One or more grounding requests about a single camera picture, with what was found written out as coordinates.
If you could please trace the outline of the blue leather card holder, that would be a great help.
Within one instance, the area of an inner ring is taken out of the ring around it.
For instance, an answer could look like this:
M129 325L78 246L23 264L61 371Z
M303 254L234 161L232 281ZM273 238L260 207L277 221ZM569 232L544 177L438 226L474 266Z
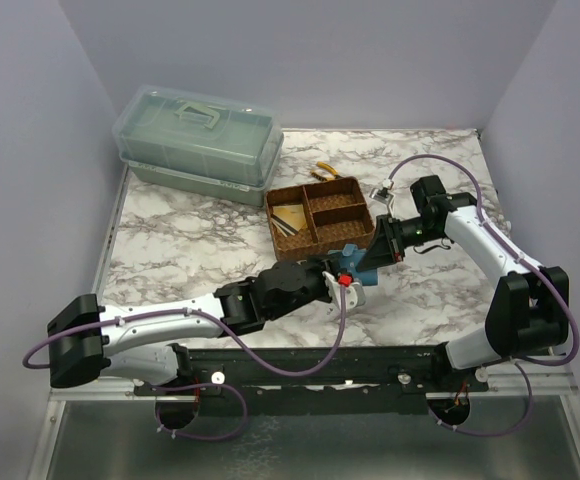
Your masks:
M329 255L333 255L335 264L340 270L351 275L364 287L377 286L379 283L377 270L361 271L359 263L364 257L366 250L359 248L356 244L346 244L340 250L330 250Z

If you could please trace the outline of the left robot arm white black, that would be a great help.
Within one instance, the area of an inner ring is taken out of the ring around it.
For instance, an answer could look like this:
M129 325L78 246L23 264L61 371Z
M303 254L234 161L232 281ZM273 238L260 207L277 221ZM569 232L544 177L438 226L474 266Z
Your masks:
M239 341L315 301L333 304L345 317L365 295L333 255L277 262L213 293L137 309L104 307L96 295L80 295L47 326L50 384L73 388L112 376L166 385L183 375L176 342Z

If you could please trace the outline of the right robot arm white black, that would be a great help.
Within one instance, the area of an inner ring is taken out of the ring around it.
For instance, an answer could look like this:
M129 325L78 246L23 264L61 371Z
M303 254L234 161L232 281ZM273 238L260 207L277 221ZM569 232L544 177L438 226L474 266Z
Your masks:
M436 175L410 187L417 216L391 212L376 219L374 237L357 268L376 270L403 260L409 248L447 239L458 244L494 288L483 325L437 349L442 369L466 370L563 344L569 334L564 312L569 279L559 267L526 258L487 222L468 193L449 193Z

